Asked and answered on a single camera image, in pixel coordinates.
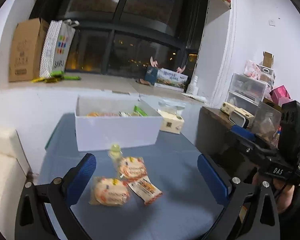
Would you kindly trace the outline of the right hand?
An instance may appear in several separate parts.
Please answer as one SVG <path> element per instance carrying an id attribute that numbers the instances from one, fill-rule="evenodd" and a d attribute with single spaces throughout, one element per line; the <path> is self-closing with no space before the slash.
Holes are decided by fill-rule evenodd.
<path id="1" fill-rule="evenodd" d="M 278 213 L 283 213 L 288 209 L 288 207 L 292 203 L 295 186 L 294 185 L 285 186 L 284 181 L 280 181 L 277 179 L 273 179 L 272 182 L 276 189 L 275 194 L 280 192 L 280 194 L 275 198 Z"/>

